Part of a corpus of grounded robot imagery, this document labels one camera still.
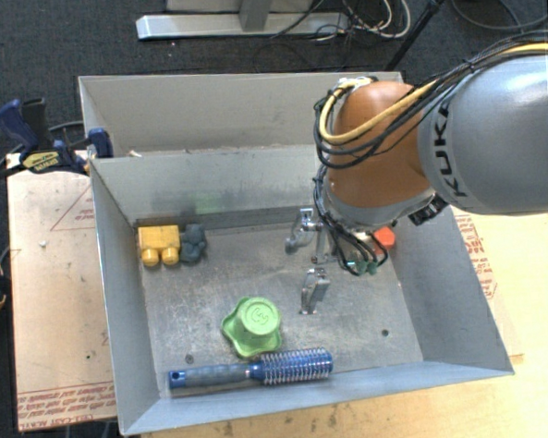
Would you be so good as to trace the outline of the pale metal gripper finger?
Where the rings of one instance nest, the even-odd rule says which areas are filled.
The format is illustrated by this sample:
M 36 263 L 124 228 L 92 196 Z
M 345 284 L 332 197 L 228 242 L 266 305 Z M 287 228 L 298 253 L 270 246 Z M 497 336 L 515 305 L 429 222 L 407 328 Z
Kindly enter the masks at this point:
M 305 315 L 314 314 L 317 311 L 317 304 L 323 301 L 330 283 L 330 279 L 323 267 L 314 267 L 308 270 L 300 291 L 300 313 Z
M 313 208 L 301 208 L 289 234 L 284 247 L 287 254 L 294 254 L 300 248 L 308 247 L 313 243 L 315 247 L 318 247 L 322 242 L 323 224 L 320 218 L 314 215 Z

